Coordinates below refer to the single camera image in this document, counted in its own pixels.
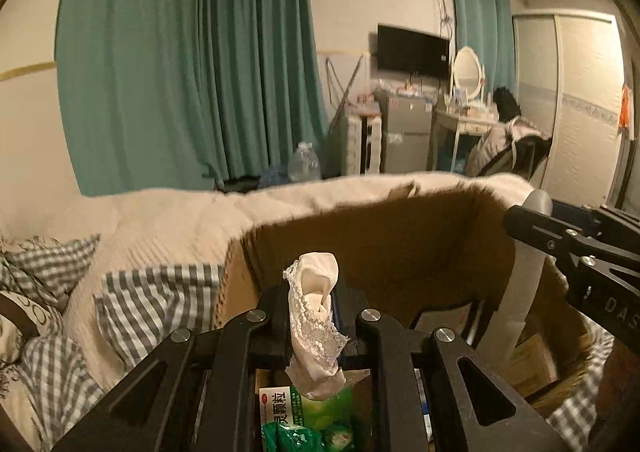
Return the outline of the grey white tube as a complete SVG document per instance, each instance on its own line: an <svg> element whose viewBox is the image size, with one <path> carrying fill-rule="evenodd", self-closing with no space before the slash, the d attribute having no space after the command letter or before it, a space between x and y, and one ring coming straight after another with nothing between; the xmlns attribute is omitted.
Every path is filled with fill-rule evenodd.
<svg viewBox="0 0 640 452"><path fill-rule="evenodd" d="M508 175L496 179L482 179L489 190L497 194L498 201L505 209L523 206L535 214L552 214L552 200L547 192L535 189L522 179L513 177L507 183ZM488 310L484 304L483 313L488 313L487 327L477 333L475 350L490 366L501 371L509 362L516 343L525 329L525 319L532 307L542 268L544 253L518 240L514 244L514 261L509 268L510 276L496 309Z"/></svg>

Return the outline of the white lace cloth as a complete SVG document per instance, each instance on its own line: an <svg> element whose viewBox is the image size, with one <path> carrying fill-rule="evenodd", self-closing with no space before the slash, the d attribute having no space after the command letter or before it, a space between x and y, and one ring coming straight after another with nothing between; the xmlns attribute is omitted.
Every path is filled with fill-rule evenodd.
<svg viewBox="0 0 640 452"><path fill-rule="evenodd" d="M331 253L300 255L283 271L292 346L285 373L299 394L312 401L330 399L346 386L338 358L348 337L333 322L331 294L337 279Z"/></svg>

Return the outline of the green snack packet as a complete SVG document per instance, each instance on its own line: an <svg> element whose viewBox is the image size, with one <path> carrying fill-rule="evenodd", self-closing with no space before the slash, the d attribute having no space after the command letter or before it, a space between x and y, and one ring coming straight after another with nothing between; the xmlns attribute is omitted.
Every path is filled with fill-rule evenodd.
<svg viewBox="0 0 640 452"><path fill-rule="evenodd" d="M304 426L267 423L262 426L262 446L269 452L349 452L355 451L349 427L331 425L323 430Z"/></svg>

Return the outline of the green white medicine box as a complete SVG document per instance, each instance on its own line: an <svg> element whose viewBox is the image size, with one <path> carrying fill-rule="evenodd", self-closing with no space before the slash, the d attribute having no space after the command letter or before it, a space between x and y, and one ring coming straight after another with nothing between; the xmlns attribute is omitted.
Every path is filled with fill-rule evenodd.
<svg viewBox="0 0 640 452"><path fill-rule="evenodd" d="M260 434L267 423L304 426L323 430L331 425L349 427L356 438L352 419L354 402L352 390L347 387L326 400L305 398L294 386L260 387L258 390Z"/></svg>

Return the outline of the grey checked bed sheet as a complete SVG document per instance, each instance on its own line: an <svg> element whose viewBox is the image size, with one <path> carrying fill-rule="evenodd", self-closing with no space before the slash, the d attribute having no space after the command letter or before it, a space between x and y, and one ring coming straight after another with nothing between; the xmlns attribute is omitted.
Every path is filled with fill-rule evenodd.
<svg viewBox="0 0 640 452"><path fill-rule="evenodd" d="M100 240L1 242L2 450L51 450L172 331L214 326L219 266L98 273Z"/></svg>

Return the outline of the chair with clothes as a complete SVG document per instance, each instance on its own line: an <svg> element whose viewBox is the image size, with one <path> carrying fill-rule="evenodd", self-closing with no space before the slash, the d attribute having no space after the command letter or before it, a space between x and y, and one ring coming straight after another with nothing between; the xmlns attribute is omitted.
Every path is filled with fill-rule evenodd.
<svg viewBox="0 0 640 452"><path fill-rule="evenodd" d="M491 126L471 149L464 165L468 177L510 173L531 179L552 146L552 137L522 116L520 106L506 87L494 94L499 123Z"/></svg>

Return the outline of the brown cardboard box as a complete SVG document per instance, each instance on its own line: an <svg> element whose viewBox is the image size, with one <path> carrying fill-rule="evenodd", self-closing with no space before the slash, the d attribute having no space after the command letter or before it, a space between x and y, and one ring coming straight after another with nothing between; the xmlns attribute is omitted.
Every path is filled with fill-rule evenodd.
<svg viewBox="0 0 640 452"><path fill-rule="evenodd" d="M215 322L254 307L283 270L308 252L329 252L340 278L371 304L410 324L424 309L472 302L496 309L514 261L496 200L487 192L454 190L440 198L411 197L341 207L252 228L230 242ZM613 339L567 304L567 283L547 261L526 318L524 337L539 333L560 380L536 394L535 409L575 451L585 450L596 422L596 401Z"/></svg>

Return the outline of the white louvred wardrobe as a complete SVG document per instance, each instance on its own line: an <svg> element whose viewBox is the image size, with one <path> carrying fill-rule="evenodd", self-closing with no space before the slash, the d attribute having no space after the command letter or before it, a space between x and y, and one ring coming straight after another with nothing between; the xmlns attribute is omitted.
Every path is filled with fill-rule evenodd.
<svg viewBox="0 0 640 452"><path fill-rule="evenodd" d="M516 100L552 138L532 182L568 203L608 201L622 141L624 59L615 17L544 9L514 15L513 27Z"/></svg>

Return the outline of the white dressing table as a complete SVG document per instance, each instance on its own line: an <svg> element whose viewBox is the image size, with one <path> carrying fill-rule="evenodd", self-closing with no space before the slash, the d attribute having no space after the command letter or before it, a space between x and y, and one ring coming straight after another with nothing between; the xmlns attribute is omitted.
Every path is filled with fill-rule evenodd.
<svg viewBox="0 0 640 452"><path fill-rule="evenodd" d="M461 136L482 137L492 127L501 125L501 122L488 117L488 119L477 119L477 117L450 113L446 109L434 108L432 111L432 130L430 143L430 156L428 157L427 169L436 171L438 165L438 155L440 142L446 138L446 131L454 134L454 146L451 151L451 161L449 172L454 172L456 166L459 143Z"/></svg>

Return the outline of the floral duvet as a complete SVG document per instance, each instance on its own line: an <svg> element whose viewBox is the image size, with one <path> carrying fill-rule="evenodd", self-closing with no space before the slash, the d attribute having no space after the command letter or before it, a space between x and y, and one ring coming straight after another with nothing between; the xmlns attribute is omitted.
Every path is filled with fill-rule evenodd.
<svg viewBox="0 0 640 452"><path fill-rule="evenodd" d="M49 364L51 348L62 332L58 310L27 296L1 292L1 390Z"/></svg>

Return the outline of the white oval vanity mirror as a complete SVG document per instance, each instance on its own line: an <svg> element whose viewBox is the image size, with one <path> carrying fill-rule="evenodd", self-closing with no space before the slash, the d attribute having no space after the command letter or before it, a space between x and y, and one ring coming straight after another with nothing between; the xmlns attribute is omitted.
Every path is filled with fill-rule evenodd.
<svg viewBox="0 0 640 452"><path fill-rule="evenodd" d="M485 90L486 75L480 57L470 46L463 46L454 57L452 64L452 82L454 88L465 92L466 98L480 100Z"/></svg>

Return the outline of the grey mini fridge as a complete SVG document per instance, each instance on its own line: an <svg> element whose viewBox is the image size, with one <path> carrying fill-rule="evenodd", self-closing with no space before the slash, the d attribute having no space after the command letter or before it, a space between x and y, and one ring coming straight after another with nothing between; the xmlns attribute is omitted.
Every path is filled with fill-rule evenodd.
<svg viewBox="0 0 640 452"><path fill-rule="evenodd" d="M382 171L407 174L427 169L431 149L432 105L423 97L405 97L378 88L382 113Z"/></svg>

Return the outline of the white stacked storage crates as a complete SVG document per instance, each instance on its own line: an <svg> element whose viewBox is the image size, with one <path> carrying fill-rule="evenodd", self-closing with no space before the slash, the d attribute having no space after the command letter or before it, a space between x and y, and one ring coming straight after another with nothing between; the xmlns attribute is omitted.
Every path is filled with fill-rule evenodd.
<svg viewBox="0 0 640 452"><path fill-rule="evenodd" d="M346 108L338 117L338 155L342 176L381 172L383 120L375 101Z"/></svg>

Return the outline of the green curtain by wardrobe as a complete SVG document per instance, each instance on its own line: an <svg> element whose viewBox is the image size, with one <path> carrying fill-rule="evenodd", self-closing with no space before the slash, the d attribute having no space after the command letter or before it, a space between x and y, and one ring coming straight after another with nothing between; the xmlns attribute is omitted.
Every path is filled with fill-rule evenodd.
<svg viewBox="0 0 640 452"><path fill-rule="evenodd" d="M510 0L454 0L457 49L471 47L485 68L486 90L515 90Z"/></svg>

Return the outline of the large clear water bottle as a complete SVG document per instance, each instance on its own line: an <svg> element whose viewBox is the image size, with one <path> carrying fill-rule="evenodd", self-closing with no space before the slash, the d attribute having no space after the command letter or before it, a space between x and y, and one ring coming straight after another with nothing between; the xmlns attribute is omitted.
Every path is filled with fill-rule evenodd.
<svg viewBox="0 0 640 452"><path fill-rule="evenodd" d="M288 179L292 183L306 183L322 179L318 155L311 142L299 142L288 161Z"/></svg>

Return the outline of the black wall television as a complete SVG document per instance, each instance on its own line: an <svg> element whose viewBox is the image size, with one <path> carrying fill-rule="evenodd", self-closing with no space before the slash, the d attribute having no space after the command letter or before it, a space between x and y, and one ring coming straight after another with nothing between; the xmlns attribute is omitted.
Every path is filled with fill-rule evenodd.
<svg viewBox="0 0 640 452"><path fill-rule="evenodd" d="M378 70L446 80L449 56L448 38L378 25L375 55Z"/></svg>

